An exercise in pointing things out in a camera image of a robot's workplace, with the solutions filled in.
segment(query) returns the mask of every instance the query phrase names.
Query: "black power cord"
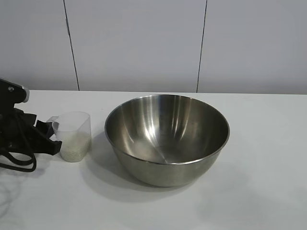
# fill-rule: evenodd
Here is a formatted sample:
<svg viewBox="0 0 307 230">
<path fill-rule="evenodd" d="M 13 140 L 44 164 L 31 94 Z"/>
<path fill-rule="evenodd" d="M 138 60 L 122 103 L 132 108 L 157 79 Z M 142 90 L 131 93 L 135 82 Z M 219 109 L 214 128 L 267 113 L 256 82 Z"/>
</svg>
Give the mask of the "black power cord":
<svg viewBox="0 0 307 230">
<path fill-rule="evenodd" d="M 26 146 L 26 152 L 24 152 L 24 155 L 29 156 L 31 159 L 30 160 L 26 160 L 26 161 L 22 161 L 19 159 L 14 158 L 5 148 L 0 148 L 0 155 L 6 157 L 9 161 L 11 161 L 12 163 L 19 165 L 19 166 L 28 166 L 28 165 L 32 165 L 31 168 L 23 168 L 23 167 L 18 167 L 18 166 L 14 166 L 14 165 L 8 165 L 8 164 L 4 164 L 4 163 L 0 163 L 0 167 L 5 168 L 5 169 L 10 169 L 10 170 L 16 170 L 16 171 L 21 171 L 21 172 L 26 172 L 26 173 L 30 173 L 33 172 L 36 169 L 36 158 L 34 155 L 34 151 L 32 150 L 29 141 L 27 140 L 25 134 L 24 134 L 24 130 L 22 129 L 22 123 L 24 124 L 23 119 L 14 111 L 14 118 L 16 120 L 16 124 L 19 130 L 19 133 L 24 141 L 24 144 Z"/>
</svg>

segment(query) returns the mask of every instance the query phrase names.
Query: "white table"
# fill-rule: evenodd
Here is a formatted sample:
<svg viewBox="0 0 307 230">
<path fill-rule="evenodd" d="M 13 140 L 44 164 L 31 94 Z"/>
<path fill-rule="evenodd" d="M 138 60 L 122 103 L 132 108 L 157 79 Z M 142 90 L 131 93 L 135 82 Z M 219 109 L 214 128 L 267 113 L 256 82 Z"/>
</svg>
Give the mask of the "white table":
<svg viewBox="0 0 307 230">
<path fill-rule="evenodd" d="M 119 165 L 104 134 L 113 108 L 146 92 L 31 91 L 38 119 L 91 115 L 93 153 L 41 154 L 33 173 L 0 169 L 1 230 L 307 229 L 307 95 L 181 93 L 217 108 L 230 139 L 213 167 L 180 188 L 152 188 Z"/>
</svg>

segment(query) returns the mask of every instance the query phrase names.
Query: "stainless steel bowl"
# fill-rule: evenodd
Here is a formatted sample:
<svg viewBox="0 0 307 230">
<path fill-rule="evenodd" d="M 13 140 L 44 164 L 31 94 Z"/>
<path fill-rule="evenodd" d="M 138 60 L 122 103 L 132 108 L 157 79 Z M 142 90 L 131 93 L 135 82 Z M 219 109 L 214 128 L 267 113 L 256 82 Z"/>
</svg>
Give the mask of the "stainless steel bowl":
<svg viewBox="0 0 307 230">
<path fill-rule="evenodd" d="M 115 108 L 105 131 L 119 161 L 133 176 L 156 186 L 179 186 L 204 174 L 229 137 L 212 106 L 179 95 L 151 95 Z"/>
</svg>

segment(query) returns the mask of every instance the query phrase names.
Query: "panel seam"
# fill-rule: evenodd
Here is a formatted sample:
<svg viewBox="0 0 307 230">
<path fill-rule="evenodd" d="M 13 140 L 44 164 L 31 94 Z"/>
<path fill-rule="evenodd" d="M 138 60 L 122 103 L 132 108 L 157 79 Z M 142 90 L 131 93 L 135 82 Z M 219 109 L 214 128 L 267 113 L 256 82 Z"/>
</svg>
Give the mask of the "panel seam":
<svg viewBox="0 0 307 230">
<path fill-rule="evenodd" d="M 203 38 L 204 38 L 205 24 L 206 24 L 207 2 L 208 2 L 208 0 L 206 0 L 205 14 L 204 14 L 204 17 L 203 17 L 203 28 L 202 28 L 202 38 L 201 38 L 201 53 L 200 53 L 200 62 L 199 62 L 199 65 L 198 65 L 196 92 L 198 92 L 198 85 L 199 85 L 199 81 L 200 81 L 201 56 L 202 56 L 202 45 L 203 45 Z"/>
<path fill-rule="evenodd" d="M 68 37 L 69 41 L 71 44 L 71 55 L 72 55 L 72 60 L 73 60 L 73 66 L 75 69 L 75 75 L 76 75 L 76 81 L 77 81 L 77 86 L 78 86 L 78 91 L 80 91 L 80 86 L 79 86 L 79 79 L 78 79 L 78 74 L 77 74 L 77 68 L 76 68 L 76 62 L 75 62 L 75 55 L 73 53 L 73 48 L 72 48 L 72 42 L 71 42 L 71 32 L 69 29 L 69 23 L 68 23 L 68 17 L 67 17 L 67 11 L 66 11 L 66 5 L 65 5 L 65 0 L 63 0 L 63 5 L 64 5 L 64 11 L 65 11 L 65 20 L 66 20 L 66 26 L 67 26 L 67 32 L 68 32 Z"/>
</svg>

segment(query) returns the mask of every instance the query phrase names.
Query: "bowl rim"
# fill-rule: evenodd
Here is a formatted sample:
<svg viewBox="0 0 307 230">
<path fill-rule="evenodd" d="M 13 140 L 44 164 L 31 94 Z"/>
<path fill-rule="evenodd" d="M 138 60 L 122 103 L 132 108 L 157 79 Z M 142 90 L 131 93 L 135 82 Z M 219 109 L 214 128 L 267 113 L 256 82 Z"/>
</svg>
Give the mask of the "bowl rim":
<svg viewBox="0 0 307 230">
<path fill-rule="evenodd" d="M 177 163 L 161 163 L 161 162 L 155 162 L 155 161 L 146 161 L 146 160 L 144 160 L 144 159 L 142 159 L 142 158 L 138 158 L 138 157 L 132 156 L 132 155 L 126 153 L 125 151 L 119 149 L 118 147 L 116 147 L 115 144 L 113 143 L 113 141 L 110 139 L 110 137 L 109 137 L 109 135 L 108 135 L 108 133 L 107 133 L 107 130 L 106 130 L 106 125 L 107 125 L 107 123 L 108 123 L 109 118 L 110 118 L 111 115 L 113 114 L 113 112 L 116 111 L 116 110 L 117 110 L 118 108 L 120 108 L 121 106 L 123 106 L 123 105 L 125 105 L 125 104 L 127 104 L 127 103 L 130 103 L 130 102 L 132 102 L 132 101 L 136 101 L 136 100 L 139 100 L 139 99 L 141 99 L 141 98 L 146 98 L 146 97 L 157 97 L 157 96 L 179 96 L 179 97 L 184 97 L 184 98 L 187 98 L 187 99 L 196 100 L 196 101 L 199 101 L 199 102 L 201 102 L 201 103 L 204 103 L 204 104 L 206 104 L 207 106 L 209 106 L 209 107 L 211 107 L 212 109 L 214 109 L 215 111 L 217 111 L 217 112 L 222 116 L 222 118 L 224 119 L 224 121 L 226 122 L 227 130 L 228 130 L 227 137 L 226 137 L 225 141 L 223 142 L 223 144 L 222 144 L 216 151 L 214 151 L 213 153 L 211 153 L 211 154 L 209 154 L 209 155 L 207 155 L 207 156 L 205 156 L 205 157 L 198 158 L 198 159 L 192 160 L 192 161 L 177 162 Z M 203 102 L 203 101 L 201 101 L 201 100 L 198 100 L 198 99 L 195 99 L 195 98 L 192 98 L 192 97 L 182 96 L 182 95 L 178 95 L 178 94 L 151 94 L 151 95 L 136 97 L 136 98 L 133 98 L 133 99 L 131 99 L 131 100 L 128 100 L 128 101 L 126 101 L 126 102 L 124 102 L 124 103 L 118 105 L 116 108 L 114 108 L 114 109 L 109 113 L 109 115 L 107 116 L 106 121 L 105 121 L 104 130 L 105 130 L 105 135 L 106 135 L 107 140 L 110 142 L 110 144 L 112 145 L 112 147 L 115 148 L 116 150 L 118 150 L 118 151 L 122 152 L 123 154 L 125 154 L 125 155 L 127 155 L 127 156 L 129 156 L 129 157 L 132 157 L 132 158 L 134 158 L 134 159 L 136 159 L 136 160 L 138 160 L 138 161 L 143 161 L 143 162 L 152 163 L 152 164 L 158 164 L 158 165 L 185 165 L 185 164 L 192 164 L 192 163 L 196 163 L 196 162 L 205 160 L 206 158 L 209 158 L 209 157 L 211 157 L 211 156 L 213 156 L 213 155 L 219 153 L 219 152 L 222 150 L 222 148 L 224 148 L 224 146 L 226 145 L 226 143 L 228 142 L 229 136 L 230 136 L 230 126 L 229 126 L 229 123 L 228 123 L 227 119 L 224 117 L 224 115 L 223 115 L 220 111 L 218 111 L 216 108 L 214 108 L 212 105 L 210 105 L 210 104 L 208 104 L 208 103 L 206 103 L 206 102 Z"/>
</svg>

